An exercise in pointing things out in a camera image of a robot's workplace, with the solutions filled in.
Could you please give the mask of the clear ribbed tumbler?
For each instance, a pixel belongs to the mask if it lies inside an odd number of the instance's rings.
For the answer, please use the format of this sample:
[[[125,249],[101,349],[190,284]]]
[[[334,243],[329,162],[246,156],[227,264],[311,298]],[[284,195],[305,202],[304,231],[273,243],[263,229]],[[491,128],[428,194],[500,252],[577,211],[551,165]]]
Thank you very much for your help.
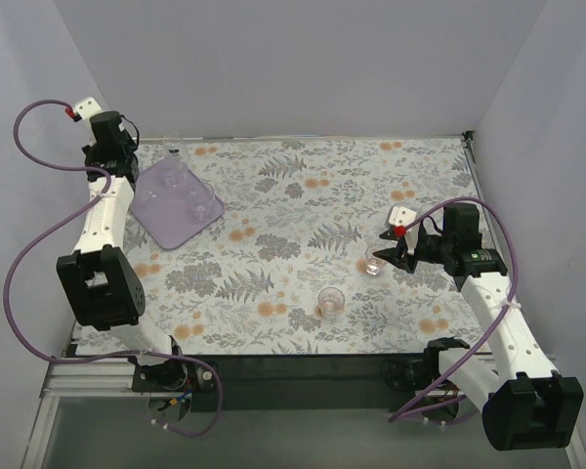
[[[164,186],[175,189],[187,182],[187,165],[176,156],[168,156],[158,163],[160,179]]]

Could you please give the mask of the clear faceted tumbler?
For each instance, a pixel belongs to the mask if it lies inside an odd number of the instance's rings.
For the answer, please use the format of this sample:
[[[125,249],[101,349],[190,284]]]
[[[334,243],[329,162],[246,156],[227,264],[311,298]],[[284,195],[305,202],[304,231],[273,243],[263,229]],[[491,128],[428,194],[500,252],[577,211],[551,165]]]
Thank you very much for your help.
[[[195,219],[198,221],[208,220],[215,203],[213,188],[206,183],[196,183],[189,190],[188,203],[189,210]]]

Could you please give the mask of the tall plain flute glass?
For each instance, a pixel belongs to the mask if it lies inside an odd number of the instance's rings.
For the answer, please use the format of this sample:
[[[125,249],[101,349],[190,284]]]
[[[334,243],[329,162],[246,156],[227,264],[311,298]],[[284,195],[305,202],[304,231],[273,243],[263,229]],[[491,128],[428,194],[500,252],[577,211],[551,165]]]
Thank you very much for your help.
[[[150,187],[146,184],[137,184],[134,196],[134,204],[140,206],[148,206],[158,201],[160,198],[160,191],[157,187]]]

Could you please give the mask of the labelled champagne flute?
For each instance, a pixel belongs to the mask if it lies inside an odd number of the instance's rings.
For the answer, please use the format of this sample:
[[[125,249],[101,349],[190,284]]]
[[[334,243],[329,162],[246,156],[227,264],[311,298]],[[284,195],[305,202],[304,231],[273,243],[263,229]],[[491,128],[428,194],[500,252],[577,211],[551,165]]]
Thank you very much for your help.
[[[180,137],[166,137],[163,139],[165,153],[165,167],[169,170],[184,170],[185,144]]]

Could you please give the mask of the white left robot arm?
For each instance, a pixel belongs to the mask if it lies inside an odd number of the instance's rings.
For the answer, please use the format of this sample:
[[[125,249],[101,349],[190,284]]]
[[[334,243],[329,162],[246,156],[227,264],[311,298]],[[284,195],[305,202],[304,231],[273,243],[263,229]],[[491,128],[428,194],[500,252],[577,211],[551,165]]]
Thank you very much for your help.
[[[69,305],[82,326],[114,336],[142,356],[141,365],[159,365],[178,355],[176,341],[146,313],[141,280],[123,252],[128,211],[139,177],[137,142],[114,110],[83,117],[92,142],[83,148],[92,206],[71,254],[57,262]]]

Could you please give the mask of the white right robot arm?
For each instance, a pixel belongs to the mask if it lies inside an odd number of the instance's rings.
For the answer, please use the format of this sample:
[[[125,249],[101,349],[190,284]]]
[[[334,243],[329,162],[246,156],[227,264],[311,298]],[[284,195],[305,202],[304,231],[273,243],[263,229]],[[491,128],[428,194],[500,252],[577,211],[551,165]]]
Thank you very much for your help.
[[[563,376],[538,345],[518,302],[518,264],[482,245],[480,212],[488,205],[457,197],[425,212],[393,206],[380,237],[394,247],[374,257],[409,274],[421,263],[439,265],[475,313],[482,329],[473,346],[442,338],[424,350],[431,382],[390,416],[391,421],[434,410],[421,405],[451,383],[457,402],[469,400],[497,450],[565,448],[584,398],[577,378]]]

